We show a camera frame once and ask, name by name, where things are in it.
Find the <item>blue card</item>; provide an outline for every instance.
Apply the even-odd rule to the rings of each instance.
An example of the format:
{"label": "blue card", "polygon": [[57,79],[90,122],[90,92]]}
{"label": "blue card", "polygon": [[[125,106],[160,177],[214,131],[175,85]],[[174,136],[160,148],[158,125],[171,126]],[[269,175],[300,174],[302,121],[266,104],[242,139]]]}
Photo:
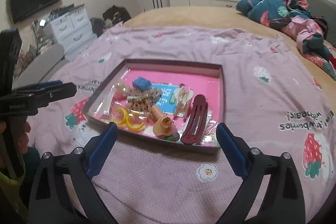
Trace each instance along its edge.
{"label": "blue card", "polygon": [[174,90],[179,88],[179,86],[170,84],[152,84],[152,88],[162,90],[162,97],[156,102],[156,105],[164,113],[173,114],[177,104],[177,99],[174,96]]}

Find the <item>flower print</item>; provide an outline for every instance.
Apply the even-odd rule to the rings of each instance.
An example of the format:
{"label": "flower print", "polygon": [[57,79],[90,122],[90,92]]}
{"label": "flower print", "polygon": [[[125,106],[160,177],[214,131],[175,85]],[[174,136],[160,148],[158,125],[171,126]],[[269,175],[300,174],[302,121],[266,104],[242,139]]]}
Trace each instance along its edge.
{"label": "flower print", "polygon": [[260,18],[260,23],[261,23],[262,25],[266,26],[266,27],[269,27],[270,20],[268,19],[267,16],[268,16],[268,10],[265,11],[265,12],[262,14],[262,16],[261,16],[261,18]]}
{"label": "flower print", "polygon": [[217,167],[214,164],[205,163],[197,169],[197,178],[201,182],[215,180],[218,174]]}
{"label": "flower print", "polygon": [[278,8],[278,15],[280,15],[282,17],[286,17],[288,15],[288,10],[286,9],[285,6],[280,6]]}
{"label": "flower print", "polygon": [[305,9],[306,11],[309,10],[309,4],[307,0],[296,0],[296,1],[303,9]]}
{"label": "flower print", "polygon": [[312,52],[311,54],[305,54],[303,57],[309,60],[310,62],[314,63],[315,65],[319,66],[320,68],[323,67],[324,59],[317,56],[316,53]]}

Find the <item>person's hand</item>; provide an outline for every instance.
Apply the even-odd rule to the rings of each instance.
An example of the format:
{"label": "person's hand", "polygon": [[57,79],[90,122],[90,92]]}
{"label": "person's hand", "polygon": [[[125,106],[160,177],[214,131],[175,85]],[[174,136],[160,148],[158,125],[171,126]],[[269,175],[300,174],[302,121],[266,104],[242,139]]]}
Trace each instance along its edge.
{"label": "person's hand", "polygon": [[[4,133],[6,129],[6,123],[3,121],[0,121],[0,134]],[[19,151],[21,154],[26,154],[28,152],[28,142],[29,138],[27,133],[29,133],[31,130],[31,127],[28,122],[25,122],[22,128],[22,133],[17,139],[17,146],[19,147]],[[6,164],[0,155],[0,168],[6,168]]]}

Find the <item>pink bedsheet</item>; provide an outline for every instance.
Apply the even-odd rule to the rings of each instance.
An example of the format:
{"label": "pink bedsheet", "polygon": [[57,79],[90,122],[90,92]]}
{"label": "pink bedsheet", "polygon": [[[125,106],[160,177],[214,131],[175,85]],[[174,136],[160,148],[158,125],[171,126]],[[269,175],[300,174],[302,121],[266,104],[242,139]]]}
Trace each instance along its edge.
{"label": "pink bedsheet", "polygon": [[[46,151],[59,155],[99,134],[101,129],[88,124],[81,109],[125,58],[221,64],[225,123],[250,147],[269,155],[285,151],[292,155],[307,222],[315,215],[335,184],[336,118],[324,91],[280,37],[199,27],[109,29],[54,75],[54,80],[74,82],[78,92],[29,118],[30,145],[41,155]],[[205,163],[215,176],[204,180],[199,171]],[[241,182],[222,151],[208,156],[122,135],[101,173],[93,178],[120,224],[215,223]],[[249,217],[258,212],[267,182],[263,181]],[[71,187],[69,191],[80,207]]]}

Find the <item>bed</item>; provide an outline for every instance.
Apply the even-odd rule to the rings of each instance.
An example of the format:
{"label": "bed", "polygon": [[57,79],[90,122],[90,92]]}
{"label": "bed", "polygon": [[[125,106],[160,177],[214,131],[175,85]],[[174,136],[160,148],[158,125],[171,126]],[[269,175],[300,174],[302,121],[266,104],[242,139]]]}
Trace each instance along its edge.
{"label": "bed", "polygon": [[[179,43],[170,40],[168,45],[161,41],[171,35]],[[202,41],[205,37],[209,38],[208,44]],[[161,51],[155,50],[153,45],[158,45]],[[140,14],[121,29],[107,30],[74,62],[65,64],[51,77],[52,80],[74,82],[78,92],[74,98],[55,102],[41,109],[37,116],[29,118],[32,127],[30,145],[35,146],[40,154],[50,151],[54,155],[69,153],[75,147],[85,145],[103,129],[88,123],[80,110],[120,61],[126,58],[176,60],[181,56],[188,61],[210,61],[230,68],[224,71],[227,85],[225,122],[233,134],[243,137],[251,147],[256,146],[270,155],[284,151],[293,155],[304,190],[306,220],[311,220],[335,185],[336,141],[333,136],[336,119],[330,113],[336,111],[336,82],[302,58],[292,39],[243,17],[234,9],[163,8]],[[270,64],[276,75],[270,72],[259,77],[260,81],[255,85],[256,75],[248,75],[244,68],[258,62],[263,66]],[[260,103],[254,99],[251,103],[247,95],[245,101],[234,102],[235,87],[244,87],[243,82],[254,89],[254,93],[247,91],[247,95],[260,98]],[[281,91],[263,86],[272,82],[280,85]],[[272,106],[263,100],[263,92],[270,92],[266,97]],[[276,113],[276,104],[279,104],[281,113]],[[253,105],[258,106],[256,111],[253,111]],[[246,113],[238,112],[243,108]],[[286,130],[286,120],[290,121],[290,115],[295,114],[293,108],[300,112],[300,117],[296,116],[298,119],[303,113],[305,116],[310,113],[310,117],[321,116],[324,121],[327,116],[327,125],[323,126],[323,130],[311,127],[308,130]],[[283,117],[285,122],[281,124],[282,118],[268,117],[271,112]],[[79,117],[79,120],[74,122],[74,117]],[[266,132],[268,127],[272,128],[270,132],[274,135],[261,133]],[[309,142],[322,147],[314,150],[316,157],[323,157],[318,167],[311,164],[316,159],[308,159],[313,157],[309,156]],[[205,163],[214,165],[218,172],[216,179],[209,183],[197,180],[196,170]],[[74,205],[81,210],[69,178],[66,181]],[[249,217],[258,212],[267,182],[267,179],[263,181]],[[120,224],[210,224],[215,223],[224,212],[241,180],[234,176],[222,152],[216,156],[201,155],[149,145],[145,141],[120,135],[93,183]]]}

